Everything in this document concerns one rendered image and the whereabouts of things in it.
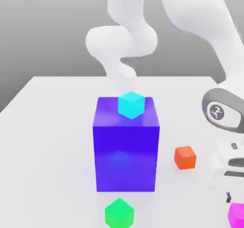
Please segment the small orange cube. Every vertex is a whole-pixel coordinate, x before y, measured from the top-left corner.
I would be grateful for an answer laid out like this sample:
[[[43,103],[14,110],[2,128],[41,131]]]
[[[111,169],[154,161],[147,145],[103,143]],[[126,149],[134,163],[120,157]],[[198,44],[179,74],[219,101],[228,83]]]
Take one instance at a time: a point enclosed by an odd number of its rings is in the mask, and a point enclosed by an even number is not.
[[[177,147],[174,152],[174,161],[180,170],[194,169],[196,154],[190,146]]]

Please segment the small green cube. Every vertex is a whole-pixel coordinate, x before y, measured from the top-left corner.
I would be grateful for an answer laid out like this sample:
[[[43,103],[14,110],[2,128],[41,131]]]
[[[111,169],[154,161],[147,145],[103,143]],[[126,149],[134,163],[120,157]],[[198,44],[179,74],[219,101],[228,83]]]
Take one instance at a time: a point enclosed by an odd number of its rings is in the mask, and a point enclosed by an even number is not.
[[[108,205],[104,213],[109,228],[129,228],[134,224],[134,209],[122,198]]]

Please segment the small magenta cube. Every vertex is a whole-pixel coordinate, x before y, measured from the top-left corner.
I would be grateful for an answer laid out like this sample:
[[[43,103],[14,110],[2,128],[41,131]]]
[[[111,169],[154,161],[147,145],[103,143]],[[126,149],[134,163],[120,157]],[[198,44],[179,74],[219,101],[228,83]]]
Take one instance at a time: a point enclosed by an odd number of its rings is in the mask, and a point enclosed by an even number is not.
[[[244,228],[244,204],[232,203],[228,211],[231,228]]]

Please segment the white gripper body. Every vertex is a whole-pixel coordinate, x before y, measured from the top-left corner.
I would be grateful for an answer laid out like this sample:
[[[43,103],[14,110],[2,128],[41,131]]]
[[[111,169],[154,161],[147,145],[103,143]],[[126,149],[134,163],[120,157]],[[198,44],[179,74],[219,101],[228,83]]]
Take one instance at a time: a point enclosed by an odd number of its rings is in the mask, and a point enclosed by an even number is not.
[[[230,193],[244,192],[244,167],[221,167],[211,175],[211,187]]]

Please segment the small cyan cube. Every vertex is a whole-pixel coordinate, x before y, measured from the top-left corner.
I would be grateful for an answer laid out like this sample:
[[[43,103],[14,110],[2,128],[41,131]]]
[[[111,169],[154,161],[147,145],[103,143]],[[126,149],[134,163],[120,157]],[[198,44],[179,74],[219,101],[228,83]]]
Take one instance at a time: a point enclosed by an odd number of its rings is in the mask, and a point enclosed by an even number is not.
[[[118,113],[129,118],[134,119],[144,113],[145,97],[128,92],[118,97]]]

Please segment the large blue box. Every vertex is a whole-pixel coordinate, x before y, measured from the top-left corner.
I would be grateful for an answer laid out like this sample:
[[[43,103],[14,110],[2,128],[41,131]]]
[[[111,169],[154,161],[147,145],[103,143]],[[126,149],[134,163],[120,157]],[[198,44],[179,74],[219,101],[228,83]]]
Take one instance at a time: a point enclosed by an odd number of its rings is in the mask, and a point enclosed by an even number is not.
[[[160,133],[153,98],[134,119],[118,113],[118,98],[98,98],[92,129],[97,191],[153,192]]]

